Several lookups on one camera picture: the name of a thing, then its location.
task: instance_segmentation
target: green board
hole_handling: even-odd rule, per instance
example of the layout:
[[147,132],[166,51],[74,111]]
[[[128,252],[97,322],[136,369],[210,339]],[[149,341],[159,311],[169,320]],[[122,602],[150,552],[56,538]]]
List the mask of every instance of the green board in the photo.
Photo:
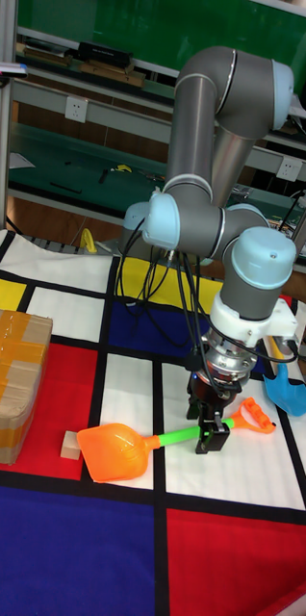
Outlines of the green board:
[[20,0],[18,24],[175,69],[200,49],[225,45],[291,66],[297,93],[306,78],[306,17],[250,0]]

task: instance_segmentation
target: wall socket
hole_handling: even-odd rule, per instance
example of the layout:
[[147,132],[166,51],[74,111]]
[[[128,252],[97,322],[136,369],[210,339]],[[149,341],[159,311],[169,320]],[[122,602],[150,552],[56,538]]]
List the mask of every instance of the wall socket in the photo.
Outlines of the wall socket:
[[66,99],[65,117],[75,122],[86,122],[88,100],[77,96],[68,96]]
[[302,161],[298,158],[284,157],[280,168],[277,171],[276,177],[288,182],[294,182],[297,179],[298,173],[302,169]]

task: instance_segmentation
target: red square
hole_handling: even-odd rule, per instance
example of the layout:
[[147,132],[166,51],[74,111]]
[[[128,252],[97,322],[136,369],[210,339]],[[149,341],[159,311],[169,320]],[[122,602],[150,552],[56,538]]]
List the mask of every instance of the red square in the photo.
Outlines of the red square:
[[167,548],[170,616],[256,616],[306,581],[306,526],[170,509]]
[[48,350],[46,373],[41,384],[32,425],[17,462],[0,464],[1,471],[80,479],[79,460],[61,458],[64,434],[88,426],[97,352],[73,346],[53,345]]

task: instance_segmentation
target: cardboard box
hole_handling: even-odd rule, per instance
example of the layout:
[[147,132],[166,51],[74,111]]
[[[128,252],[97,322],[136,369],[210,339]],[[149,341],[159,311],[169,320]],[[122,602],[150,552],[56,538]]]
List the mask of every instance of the cardboard box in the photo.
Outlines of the cardboard box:
[[0,462],[13,464],[33,420],[52,320],[0,310]]

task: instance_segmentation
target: green workbench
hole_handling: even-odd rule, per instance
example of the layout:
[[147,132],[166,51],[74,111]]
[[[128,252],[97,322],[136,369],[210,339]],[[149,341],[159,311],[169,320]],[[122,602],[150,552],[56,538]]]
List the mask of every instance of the green workbench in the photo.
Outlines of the green workbench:
[[[27,199],[29,195],[48,199],[55,207],[68,204],[74,211],[79,208],[116,219],[124,218],[133,203],[148,201],[156,186],[163,187],[162,182],[147,179],[145,173],[166,172],[162,163],[14,122],[11,152],[22,154],[35,167],[10,169],[9,189]],[[132,172],[111,171],[121,164]],[[104,169],[108,173],[99,184]],[[252,190],[247,201],[267,218],[276,219],[282,219],[293,203],[290,197],[258,189]],[[290,222],[298,223],[302,214],[295,208]],[[297,263],[306,266],[306,257],[299,257]]]

